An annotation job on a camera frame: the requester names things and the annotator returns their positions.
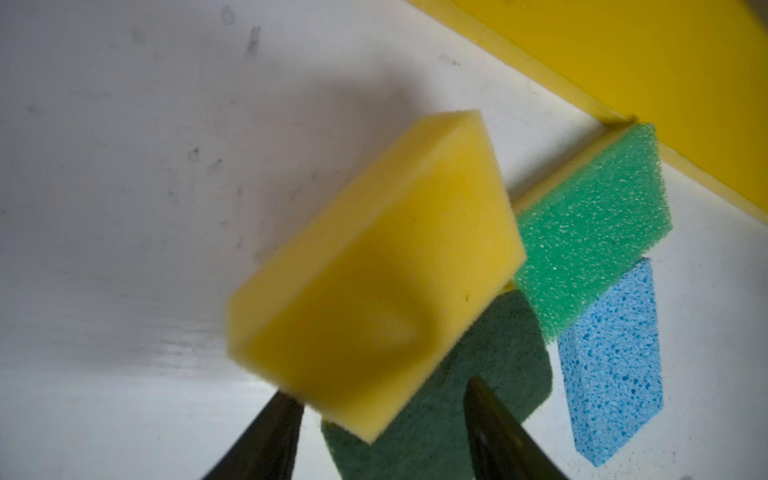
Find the dark green scrub sponge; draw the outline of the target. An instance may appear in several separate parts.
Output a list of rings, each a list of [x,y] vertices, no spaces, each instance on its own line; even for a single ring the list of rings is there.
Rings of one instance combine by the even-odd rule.
[[[493,422],[523,422],[551,390],[539,321],[514,290],[491,302],[372,443],[329,421],[322,433],[343,479],[472,479],[474,445],[492,440]]]

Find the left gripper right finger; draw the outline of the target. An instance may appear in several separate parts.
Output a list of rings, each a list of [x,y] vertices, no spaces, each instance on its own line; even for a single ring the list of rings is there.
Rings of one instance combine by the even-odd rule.
[[[566,479],[482,378],[468,381],[463,411],[477,480]]]

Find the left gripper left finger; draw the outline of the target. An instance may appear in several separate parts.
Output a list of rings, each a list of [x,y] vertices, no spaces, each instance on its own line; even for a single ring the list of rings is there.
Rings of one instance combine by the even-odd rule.
[[[304,409],[277,391],[204,479],[290,480]]]

